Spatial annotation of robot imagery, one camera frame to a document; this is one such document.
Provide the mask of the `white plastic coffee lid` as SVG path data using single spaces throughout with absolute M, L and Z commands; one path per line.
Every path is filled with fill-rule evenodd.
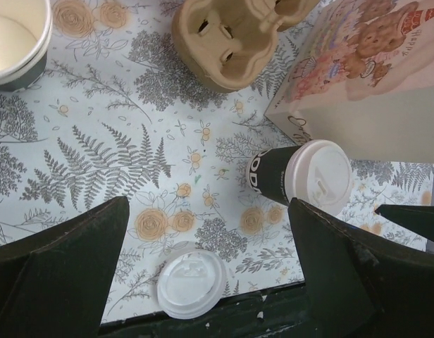
M 203 249 L 172 255 L 156 284 L 159 307 L 168 316 L 189 320 L 209 312 L 221 299 L 227 282 L 223 260 Z

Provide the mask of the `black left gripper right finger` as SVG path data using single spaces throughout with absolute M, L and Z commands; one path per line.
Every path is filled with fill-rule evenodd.
M 322 337 L 434 337 L 434 253 L 292 199 L 291 229 Z

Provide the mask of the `floral patterned table mat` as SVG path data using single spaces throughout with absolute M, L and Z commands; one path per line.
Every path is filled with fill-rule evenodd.
M 287 212 L 244 188 L 248 156 L 288 139 L 264 118 L 310 28 L 232 94 L 199 84 L 176 54 L 177 1 L 52 1 L 43 76 L 0 92 L 0 246 L 115 197 L 130 222 L 103 314 L 158 310 L 154 283 L 175 251 L 216 252 L 224 295 L 301 281 Z

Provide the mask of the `empty dark paper cup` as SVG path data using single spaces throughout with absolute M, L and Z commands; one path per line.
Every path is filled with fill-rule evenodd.
M 0 91 L 27 89 L 45 70 L 53 29 L 46 0 L 0 0 Z

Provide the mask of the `kraft paper bag orange handles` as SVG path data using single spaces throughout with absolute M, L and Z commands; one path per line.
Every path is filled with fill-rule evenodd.
M 434 163 L 434 1 L 326 6 L 265 115 L 298 144 Z

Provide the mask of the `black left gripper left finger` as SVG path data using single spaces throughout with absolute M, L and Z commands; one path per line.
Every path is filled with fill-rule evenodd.
M 118 196 L 0 246 L 0 337 L 96 337 L 129 215 Z

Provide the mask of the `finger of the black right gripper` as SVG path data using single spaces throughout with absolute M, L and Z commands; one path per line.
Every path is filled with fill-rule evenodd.
M 375 213 L 434 242 L 434 206 L 383 204 Z

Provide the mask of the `brown pulp cup carrier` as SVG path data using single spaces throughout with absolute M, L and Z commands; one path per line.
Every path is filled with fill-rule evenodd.
M 173 16 L 172 40 L 179 57 L 209 89 L 248 87 L 271 60 L 278 34 L 305 19 L 317 1 L 194 0 Z

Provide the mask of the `dark paper coffee cup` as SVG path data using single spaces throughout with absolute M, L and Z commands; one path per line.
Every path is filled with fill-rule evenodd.
M 287 206 L 285 191 L 287 166 L 300 146 L 272 148 L 255 154 L 247 163 L 246 181 L 256 193 Z

